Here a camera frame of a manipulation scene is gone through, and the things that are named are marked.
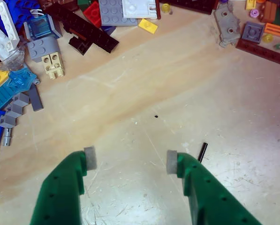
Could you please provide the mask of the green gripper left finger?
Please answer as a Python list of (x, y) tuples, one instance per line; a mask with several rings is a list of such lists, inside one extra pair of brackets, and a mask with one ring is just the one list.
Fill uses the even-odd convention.
[(82, 224), (80, 195), (84, 194), (83, 177), (96, 168), (94, 146), (65, 157), (43, 181), (30, 224)]

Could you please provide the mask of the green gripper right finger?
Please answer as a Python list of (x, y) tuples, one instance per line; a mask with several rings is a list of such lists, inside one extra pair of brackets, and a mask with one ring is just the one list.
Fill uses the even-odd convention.
[(182, 180), (193, 225), (259, 225), (260, 222), (193, 156), (168, 150), (167, 174)]

